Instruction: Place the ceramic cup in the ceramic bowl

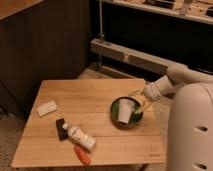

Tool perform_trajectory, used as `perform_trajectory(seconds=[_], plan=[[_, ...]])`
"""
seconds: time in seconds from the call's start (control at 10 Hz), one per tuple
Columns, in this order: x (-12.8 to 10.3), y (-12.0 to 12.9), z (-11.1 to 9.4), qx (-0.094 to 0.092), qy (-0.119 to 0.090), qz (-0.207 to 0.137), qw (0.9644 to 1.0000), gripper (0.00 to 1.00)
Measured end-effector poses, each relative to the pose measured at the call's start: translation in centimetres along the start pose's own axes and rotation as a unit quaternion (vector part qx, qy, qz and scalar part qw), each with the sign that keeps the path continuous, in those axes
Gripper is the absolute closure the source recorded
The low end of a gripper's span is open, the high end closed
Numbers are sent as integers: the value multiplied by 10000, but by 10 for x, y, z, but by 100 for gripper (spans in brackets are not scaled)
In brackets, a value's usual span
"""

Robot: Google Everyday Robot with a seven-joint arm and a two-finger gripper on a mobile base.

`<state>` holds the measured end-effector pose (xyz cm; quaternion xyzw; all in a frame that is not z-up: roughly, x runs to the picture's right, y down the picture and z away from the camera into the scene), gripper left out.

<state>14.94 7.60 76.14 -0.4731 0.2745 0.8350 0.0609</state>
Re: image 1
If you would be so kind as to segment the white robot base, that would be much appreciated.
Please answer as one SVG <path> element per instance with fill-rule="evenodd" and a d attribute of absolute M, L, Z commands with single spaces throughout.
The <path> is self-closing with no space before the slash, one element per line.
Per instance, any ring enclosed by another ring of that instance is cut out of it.
<path fill-rule="evenodd" d="M 213 171 L 213 84 L 190 84 L 175 95 L 166 171 Z"/>

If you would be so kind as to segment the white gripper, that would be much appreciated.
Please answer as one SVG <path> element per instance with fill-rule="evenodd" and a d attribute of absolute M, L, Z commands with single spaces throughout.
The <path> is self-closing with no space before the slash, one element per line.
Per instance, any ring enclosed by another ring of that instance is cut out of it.
<path fill-rule="evenodd" d="M 157 101 L 159 100 L 164 94 L 165 94 L 165 85 L 157 82 L 151 82 L 147 84 L 143 89 L 138 89 L 135 91 L 132 91 L 128 94 L 129 97 L 136 96 L 136 95 L 142 95 L 149 100 L 149 101 Z M 152 102 L 146 102 L 143 106 L 140 106 L 136 110 L 136 114 L 143 113 L 147 108 L 151 106 Z"/>

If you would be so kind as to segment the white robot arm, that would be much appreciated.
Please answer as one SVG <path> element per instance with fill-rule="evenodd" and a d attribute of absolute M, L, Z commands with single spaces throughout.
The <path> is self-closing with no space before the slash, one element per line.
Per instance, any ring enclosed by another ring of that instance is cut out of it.
<path fill-rule="evenodd" d="M 178 90 L 184 84 L 192 83 L 213 84 L 213 75 L 192 70 L 186 65 L 175 63 L 167 68 L 164 76 L 146 84 L 143 88 L 130 92 L 128 96 L 142 95 L 145 97 L 144 105 L 134 111 L 135 114 L 139 114 L 161 97 Z"/>

